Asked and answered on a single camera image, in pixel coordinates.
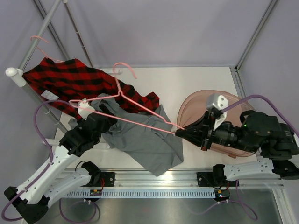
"white label tag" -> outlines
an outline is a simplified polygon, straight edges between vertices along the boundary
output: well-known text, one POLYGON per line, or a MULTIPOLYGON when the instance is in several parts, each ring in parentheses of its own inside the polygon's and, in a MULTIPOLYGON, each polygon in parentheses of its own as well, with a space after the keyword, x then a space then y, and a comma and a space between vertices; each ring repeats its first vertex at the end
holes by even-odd
POLYGON ((42 97, 48 99, 48 100, 54 100, 54 99, 58 99, 59 97, 56 96, 54 93, 48 91, 48 90, 45 90, 45 92, 43 92, 41 94, 42 97))

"white table surface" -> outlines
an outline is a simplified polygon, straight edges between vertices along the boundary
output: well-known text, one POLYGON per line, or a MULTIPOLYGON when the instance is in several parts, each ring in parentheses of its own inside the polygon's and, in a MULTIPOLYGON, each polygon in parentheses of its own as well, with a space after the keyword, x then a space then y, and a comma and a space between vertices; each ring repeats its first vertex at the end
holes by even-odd
MULTIPOLYGON (((128 69, 118 78, 126 84, 131 84, 142 96, 155 92, 160 97, 160 103, 172 122, 176 122, 178 111, 183 101, 199 90, 220 90, 237 95, 234 81, 228 67, 188 67, 188 68, 135 68, 138 79, 134 79, 128 69)), ((68 128, 71 117, 62 114, 60 120, 68 128)), ((60 140, 63 134, 57 131, 55 139, 60 140)), ((256 156, 237 157, 200 148, 183 140, 184 162, 174 167, 180 168, 211 168, 215 164, 239 164, 255 161, 256 156)), ((68 168, 75 168, 79 161, 92 161, 99 168, 140 169, 142 166, 128 154, 118 149, 91 149, 85 152, 78 161, 68 168)))

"gray shirt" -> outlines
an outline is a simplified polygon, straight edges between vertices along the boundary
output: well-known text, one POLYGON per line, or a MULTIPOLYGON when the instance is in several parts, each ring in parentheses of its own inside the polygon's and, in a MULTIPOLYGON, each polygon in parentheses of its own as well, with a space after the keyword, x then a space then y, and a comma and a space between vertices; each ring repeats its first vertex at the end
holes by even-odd
MULTIPOLYGON (((99 108, 100 104, 104 104, 116 117, 158 127, 167 131, 170 131, 172 128, 172 125, 166 124, 157 116, 126 112, 119 107, 114 98, 91 102, 91 106, 98 111, 101 111, 99 108)), ((155 112, 169 121, 162 105, 155 112)), ((110 147, 115 147, 128 153, 155 176, 163 174, 184 160, 182 139, 173 134, 118 120, 115 125, 110 127, 107 133, 102 134, 102 137, 110 147)))

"lavender wall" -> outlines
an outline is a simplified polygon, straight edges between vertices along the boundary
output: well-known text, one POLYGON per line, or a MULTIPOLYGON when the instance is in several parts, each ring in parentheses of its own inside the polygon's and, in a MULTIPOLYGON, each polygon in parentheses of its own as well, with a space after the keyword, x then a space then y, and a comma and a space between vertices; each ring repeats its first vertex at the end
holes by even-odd
MULTIPOLYGON (((280 1, 264 31, 249 54, 241 75, 247 94, 262 94, 299 129, 299 1, 280 1)), ((275 115, 261 100, 251 100, 253 106, 275 115)), ((286 181, 285 188, 299 222, 299 181, 286 181)))
MULTIPOLYGON (((8 67, 18 67, 29 45, 30 36, 37 33, 42 23, 31 0, 3 0, 0 7, 0 210, 7 203, 3 192, 8 186, 17 186, 31 176, 48 157, 48 152, 33 128, 33 112, 37 107, 25 92, 5 75, 8 67)), ((46 31, 50 44, 40 46, 51 56, 61 57, 46 31)), ((38 65, 43 55, 36 51, 26 70, 38 65)), ((56 127, 44 114, 39 114, 42 133, 54 137, 56 127)), ((10 218, 19 217, 14 208, 7 212, 10 218)))
MULTIPOLYGON (((72 0, 94 64, 235 65, 270 0, 72 0)), ((48 0, 43 3, 49 8, 48 0)), ((53 18, 71 56, 87 63, 64 7, 53 18)))

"pink translucent basket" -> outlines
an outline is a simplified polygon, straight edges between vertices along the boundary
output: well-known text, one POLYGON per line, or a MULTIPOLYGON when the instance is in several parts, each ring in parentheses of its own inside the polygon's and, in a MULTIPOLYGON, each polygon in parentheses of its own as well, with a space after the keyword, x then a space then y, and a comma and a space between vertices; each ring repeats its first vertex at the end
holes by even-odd
MULTIPOLYGON (((224 91, 216 91, 216 90, 197 91, 191 94, 190 96, 188 96, 187 99, 183 102, 178 112, 177 124, 182 127, 185 127, 193 123, 194 121, 197 121, 199 118, 201 118, 204 112, 206 111, 206 100, 213 93, 219 93, 225 96, 228 99, 229 105, 237 102, 240 99, 237 96, 224 91)), ((244 102, 229 110, 225 121, 230 121, 235 126, 241 126, 242 124, 240 122, 240 115, 243 111, 247 111, 247 110, 254 110, 254 108, 248 102, 244 102)), ((237 156, 247 157, 252 155, 252 153, 249 152, 244 152, 242 150, 234 149, 230 147, 224 147, 218 144, 212 144, 211 150, 226 154, 232 158, 236 158, 237 156)))

